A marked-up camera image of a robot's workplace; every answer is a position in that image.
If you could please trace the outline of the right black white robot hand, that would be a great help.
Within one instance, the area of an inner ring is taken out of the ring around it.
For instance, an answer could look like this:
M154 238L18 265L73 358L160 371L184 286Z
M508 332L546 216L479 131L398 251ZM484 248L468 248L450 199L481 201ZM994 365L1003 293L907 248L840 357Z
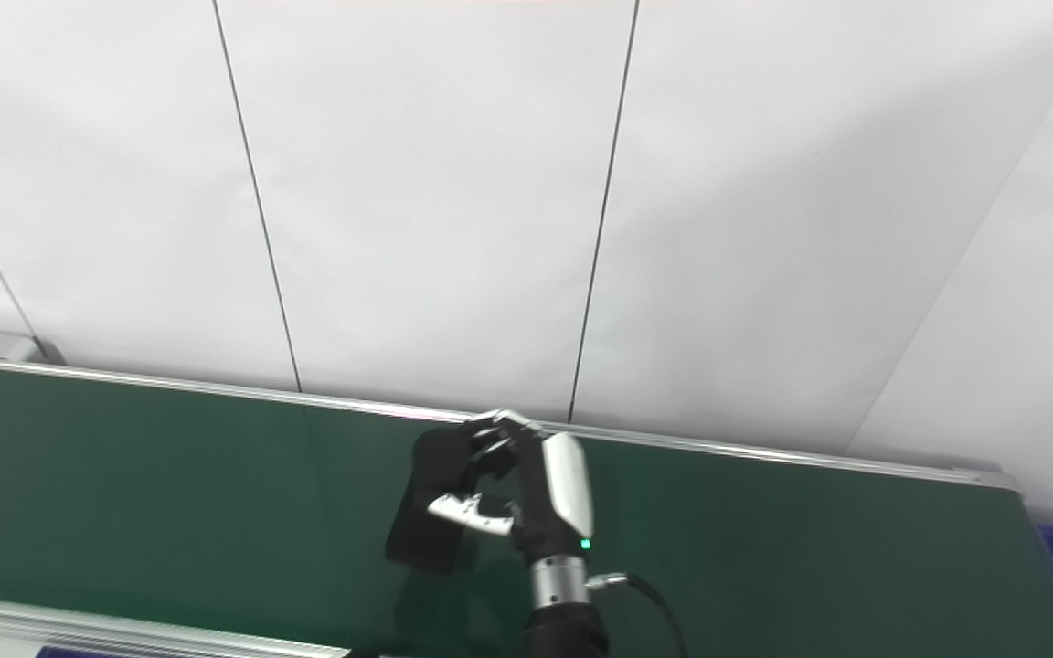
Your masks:
M457 484L428 492L425 511L435 519L488 535L505 536L526 563L582 557L590 549L594 512L580 442L552 432L512 408L493 408L457 428L471 450ZM485 476L516 475L517 496L485 504L477 484Z

